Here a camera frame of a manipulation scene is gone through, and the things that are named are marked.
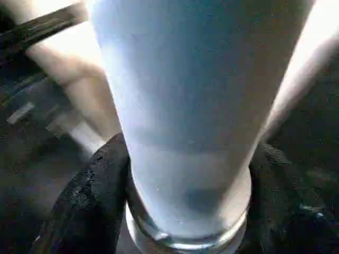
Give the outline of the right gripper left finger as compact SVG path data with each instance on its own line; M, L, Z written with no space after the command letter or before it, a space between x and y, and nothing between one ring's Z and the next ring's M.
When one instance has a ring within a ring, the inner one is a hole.
M118 133L61 192L30 253L115 253L128 168L128 150Z

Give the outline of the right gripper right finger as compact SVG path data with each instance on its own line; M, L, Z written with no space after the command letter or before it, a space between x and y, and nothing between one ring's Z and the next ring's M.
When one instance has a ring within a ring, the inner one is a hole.
M282 151L259 144L249 169L248 253L338 253L338 219Z

